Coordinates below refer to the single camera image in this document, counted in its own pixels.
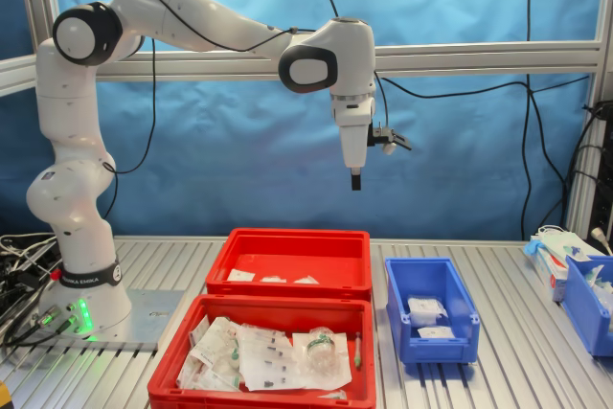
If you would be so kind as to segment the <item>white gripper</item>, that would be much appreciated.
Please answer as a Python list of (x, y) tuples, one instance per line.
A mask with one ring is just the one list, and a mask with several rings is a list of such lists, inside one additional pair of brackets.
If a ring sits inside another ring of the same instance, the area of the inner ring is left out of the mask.
[(361, 168), (367, 158), (368, 125), (345, 125), (339, 127), (343, 160), (351, 173), (353, 191), (361, 190)]

